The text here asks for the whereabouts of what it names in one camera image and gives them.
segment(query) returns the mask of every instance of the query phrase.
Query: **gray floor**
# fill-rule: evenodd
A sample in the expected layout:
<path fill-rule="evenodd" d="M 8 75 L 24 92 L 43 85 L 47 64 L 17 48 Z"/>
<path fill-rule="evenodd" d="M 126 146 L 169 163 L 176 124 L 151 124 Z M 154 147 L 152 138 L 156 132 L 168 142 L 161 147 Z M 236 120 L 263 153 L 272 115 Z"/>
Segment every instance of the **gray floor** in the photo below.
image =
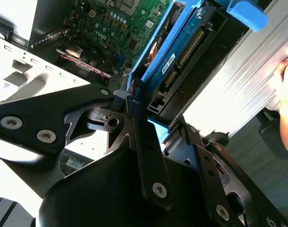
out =
<path fill-rule="evenodd" d="M 227 150 L 263 191 L 268 199 L 288 218 L 288 159 L 279 160 L 261 139 L 260 123 L 252 119 L 230 141 Z"/>

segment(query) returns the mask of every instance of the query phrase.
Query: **black mounting arm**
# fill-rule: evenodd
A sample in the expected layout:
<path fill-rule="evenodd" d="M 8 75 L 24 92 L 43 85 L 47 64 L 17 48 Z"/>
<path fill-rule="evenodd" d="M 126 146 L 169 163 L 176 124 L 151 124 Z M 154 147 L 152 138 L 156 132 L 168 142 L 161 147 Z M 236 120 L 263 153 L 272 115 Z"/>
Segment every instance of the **black mounting arm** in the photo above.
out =
<path fill-rule="evenodd" d="M 49 171 L 96 130 L 109 154 L 50 188 L 41 226 L 288 227 L 220 144 L 180 122 L 164 156 L 142 102 L 99 84 L 0 105 L 0 158 Z"/>

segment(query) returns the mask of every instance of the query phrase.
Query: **blue plastic tab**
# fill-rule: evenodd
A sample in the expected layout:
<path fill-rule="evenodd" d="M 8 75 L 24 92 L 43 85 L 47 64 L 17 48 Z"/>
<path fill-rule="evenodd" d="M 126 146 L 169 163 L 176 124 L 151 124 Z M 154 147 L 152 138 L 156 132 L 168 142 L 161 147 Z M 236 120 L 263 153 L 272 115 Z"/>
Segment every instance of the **blue plastic tab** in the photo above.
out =
<path fill-rule="evenodd" d="M 147 118 L 150 123 L 154 124 L 155 130 L 157 131 L 158 139 L 160 143 L 163 143 L 165 139 L 169 136 L 170 129 L 165 124 L 162 124 L 155 119 L 148 117 Z"/>
<path fill-rule="evenodd" d="M 232 0 L 227 12 L 253 31 L 259 32 L 267 26 L 269 19 L 255 3 L 252 0 Z"/>

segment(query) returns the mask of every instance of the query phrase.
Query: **human hand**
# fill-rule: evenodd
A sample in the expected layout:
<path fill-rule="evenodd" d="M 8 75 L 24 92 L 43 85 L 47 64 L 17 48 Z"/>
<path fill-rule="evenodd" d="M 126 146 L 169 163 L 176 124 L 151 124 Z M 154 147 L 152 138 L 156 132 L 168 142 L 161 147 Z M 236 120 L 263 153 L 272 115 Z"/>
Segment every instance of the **human hand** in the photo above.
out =
<path fill-rule="evenodd" d="M 288 58 L 279 64 L 274 72 L 274 76 L 279 78 L 280 84 L 277 88 L 280 98 L 280 110 L 288 108 Z"/>

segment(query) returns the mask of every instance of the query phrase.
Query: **black metal bracket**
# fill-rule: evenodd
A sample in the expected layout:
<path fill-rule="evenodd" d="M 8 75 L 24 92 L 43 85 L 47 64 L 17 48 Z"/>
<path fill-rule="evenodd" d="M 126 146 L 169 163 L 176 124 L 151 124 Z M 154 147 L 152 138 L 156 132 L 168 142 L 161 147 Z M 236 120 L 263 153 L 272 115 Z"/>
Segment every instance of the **black metal bracket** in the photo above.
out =
<path fill-rule="evenodd" d="M 244 214 L 246 214 L 244 219 L 248 226 L 288 227 L 288 222 L 285 218 L 221 144 L 212 142 L 207 146 L 207 149 L 213 154 L 214 160 L 221 166 L 219 174 L 227 175 L 229 178 L 224 187 L 225 193 L 228 196 L 231 193 L 236 193 L 243 201 Z"/>
<path fill-rule="evenodd" d="M 220 226 L 288 227 L 288 222 L 221 144 L 212 142 L 206 146 L 199 132 L 181 120 L 174 134 L 179 134 L 175 137 L 180 139 L 168 139 L 167 142 L 179 141 L 169 150 L 168 157 L 190 164 L 198 174 L 210 220 Z"/>
<path fill-rule="evenodd" d="M 61 198 L 55 199 L 54 196 L 69 196 L 67 186 L 73 187 L 73 191 L 84 199 L 88 195 L 93 198 L 92 190 L 95 190 L 96 198 L 101 196 L 101 201 L 109 200 L 109 194 L 101 190 L 112 193 L 115 190 L 116 193 L 116 189 L 112 190 L 112 184 L 117 179 L 112 166 L 116 166 L 120 180 L 125 183 L 116 182 L 115 185 L 120 187 L 120 196 L 124 199 L 112 199 L 111 203 L 125 207 L 123 213 L 129 214 L 132 210 L 136 215 L 128 217 L 124 223 L 137 218 L 143 220 L 143 217 L 146 218 L 143 214 L 147 214 L 152 218 L 153 226 L 157 226 L 163 221 L 168 223 L 171 215 L 181 218 L 193 209 L 195 214 L 187 216 L 183 223 L 191 223 L 195 217 L 199 218 L 195 220 L 196 226 L 197 223 L 200 223 L 199 226 L 222 227 L 281 223 L 288 227 L 288 222 L 221 145 L 210 143 L 204 149 L 206 145 L 202 143 L 199 132 L 181 120 L 171 134 L 174 139 L 169 138 L 166 142 L 168 157 L 164 157 L 154 125 L 147 121 L 141 100 L 136 96 L 122 99 L 98 84 L 0 105 L 0 142 L 10 143 L 13 148 L 0 152 L 0 158 L 12 164 L 13 161 L 22 162 L 21 166 L 12 165 L 12 169 L 16 168 L 16 173 L 30 182 L 40 179 L 55 167 L 67 144 L 92 135 L 96 130 L 108 132 L 107 149 L 110 154 L 52 186 L 50 191 L 54 194 L 49 195 L 49 201 L 57 201 L 54 207 L 59 206 L 58 202 L 63 203 Z M 33 159 L 22 154 L 31 155 Z M 34 166 L 43 168 L 28 172 Z M 97 187 L 100 181 L 95 180 L 98 179 L 107 188 Z M 80 184 L 87 182 L 89 188 L 78 188 L 80 184 L 75 185 L 76 181 Z M 179 193 L 174 194 L 173 187 Z M 86 195 L 82 195 L 83 189 L 87 191 Z M 197 195 L 189 195 L 194 190 Z M 235 209 L 230 199 L 232 191 L 242 194 L 244 211 Z M 197 203 L 195 208 L 192 208 L 192 202 Z"/>
<path fill-rule="evenodd" d="M 124 101 L 99 84 L 0 105 L 0 140 L 36 156 L 32 160 L 23 157 L 16 160 L 11 157 L 17 151 L 7 150 L 7 155 L 0 158 L 33 165 L 43 162 L 44 167 L 52 168 L 67 144 L 92 135 L 95 130 L 109 132 L 109 152 L 123 146 L 132 152 L 134 191 L 138 192 L 142 206 L 170 209 L 172 192 L 168 173 L 154 125 L 147 121 L 143 104 L 133 96 Z M 154 193 L 155 183 L 165 186 L 164 198 Z"/>

